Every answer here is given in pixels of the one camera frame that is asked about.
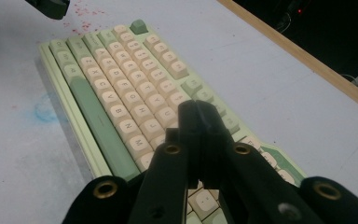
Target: tabletop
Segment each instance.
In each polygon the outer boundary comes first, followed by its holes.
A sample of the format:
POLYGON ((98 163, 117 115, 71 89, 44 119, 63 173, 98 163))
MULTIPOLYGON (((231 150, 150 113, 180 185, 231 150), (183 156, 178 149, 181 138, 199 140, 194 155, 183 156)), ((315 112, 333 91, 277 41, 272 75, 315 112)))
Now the tabletop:
POLYGON ((143 19, 263 142, 358 195, 358 102, 217 1, 0 0, 0 223, 60 223, 92 174, 38 45, 143 19))

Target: dark background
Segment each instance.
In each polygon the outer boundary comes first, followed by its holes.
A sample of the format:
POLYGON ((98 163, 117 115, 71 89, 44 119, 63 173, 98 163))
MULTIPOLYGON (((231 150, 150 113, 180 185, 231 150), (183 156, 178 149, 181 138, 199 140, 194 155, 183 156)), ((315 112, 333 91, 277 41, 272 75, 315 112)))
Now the dark background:
POLYGON ((358 77, 358 1, 236 0, 315 58, 344 76, 358 77))

